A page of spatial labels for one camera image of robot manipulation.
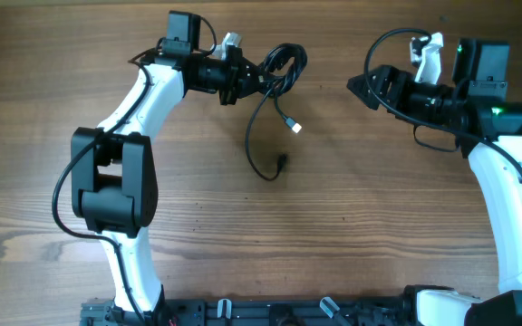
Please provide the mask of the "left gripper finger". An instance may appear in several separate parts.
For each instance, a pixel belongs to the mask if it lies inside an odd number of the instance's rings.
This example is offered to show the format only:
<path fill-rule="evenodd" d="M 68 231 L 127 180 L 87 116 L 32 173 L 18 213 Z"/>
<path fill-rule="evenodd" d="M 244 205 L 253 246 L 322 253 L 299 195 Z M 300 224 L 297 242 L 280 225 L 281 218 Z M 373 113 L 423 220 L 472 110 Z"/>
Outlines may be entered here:
<path fill-rule="evenodd" d="M 245 82 L 266 82 L 270 80 L 270 73 L 266 72 L 260 65 L 250 61 L 243 61 L 243 68 L 242 79 Z"/>
<path fill-rule="evenodd" d="M 266 80 L 247 79 L 242 85 L 242 97 L 245 98 L 257 92 L 265 94 L 271 88 L 272 83 L 272 81 Z"/>

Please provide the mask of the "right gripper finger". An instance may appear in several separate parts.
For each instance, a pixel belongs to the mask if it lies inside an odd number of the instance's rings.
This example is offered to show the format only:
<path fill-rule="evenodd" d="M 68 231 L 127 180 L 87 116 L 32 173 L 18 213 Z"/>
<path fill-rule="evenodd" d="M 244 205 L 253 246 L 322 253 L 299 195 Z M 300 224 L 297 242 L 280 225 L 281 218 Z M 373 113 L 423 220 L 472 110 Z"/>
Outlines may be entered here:
<path fill-rule="evenodd" d="M 366 85 L 351 86 L 350 91 L 369 109 L 378 110 L 380 102 Z"/>
<path fill-rule="evenodd" d="M 377 73 L 379 69 L 380 66 L 374 69 L 369 69 L 368 72 L 363 72 L 358 76 L 350 78 L 346 84 L 346 88 L 348 90 L 367 90 L 368 84 L 370 84 L 370 86 L 376 90 L 378 88 L 379 83 L 377 78 Z"/>

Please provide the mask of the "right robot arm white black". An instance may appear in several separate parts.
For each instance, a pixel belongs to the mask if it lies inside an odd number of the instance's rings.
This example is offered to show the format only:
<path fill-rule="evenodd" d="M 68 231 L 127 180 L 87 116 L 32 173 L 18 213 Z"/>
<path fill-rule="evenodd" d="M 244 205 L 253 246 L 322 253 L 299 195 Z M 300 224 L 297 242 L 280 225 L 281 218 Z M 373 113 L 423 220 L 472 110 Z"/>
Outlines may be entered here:
<path fill-rule="evenodd" d="M 438 82 L 441 34 L 415 31 L 415 72 L 365 66 L 348 89 L 372 110 L 384 107 L 414 128 L 449 133 L 484 197 L 498 256 L 498 294 L 486 300 L 454 289 L 410 285 L 396 298 L 357 305 L 361 323 L 395 325 L 522 325 L 522 102 L 507 99 L 509 46 L 459 41 L 452 84 Z"/>

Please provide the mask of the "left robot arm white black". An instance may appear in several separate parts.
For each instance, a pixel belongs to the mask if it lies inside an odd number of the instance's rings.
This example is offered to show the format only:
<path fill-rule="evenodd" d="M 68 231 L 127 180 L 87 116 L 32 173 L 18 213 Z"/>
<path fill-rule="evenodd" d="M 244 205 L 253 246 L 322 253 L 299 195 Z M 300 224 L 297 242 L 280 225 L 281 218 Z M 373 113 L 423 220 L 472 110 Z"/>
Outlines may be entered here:
<path fill-rule="evenodd" d="M 289 91 L 307 64 L 305 49 L 281 43 L 259 64 L 245 58 L 238 34 L 200 48 L 205 17 L 169 12 L 168 31 L 130 63 L 138 78 L 116 111 L 97 127 L 72 135 L 70 163 L 60 181 L 72 180 L 72 210 L 85 239 L 102 242 L 116 294 L 116 321 L 163 321 L 164 290 L 150 253 L 149 226 L 158 205 L 152 153 L 170 112 L 188 91 L 217 94 L 223 105 L 259 92 L 266 99 Z"/>

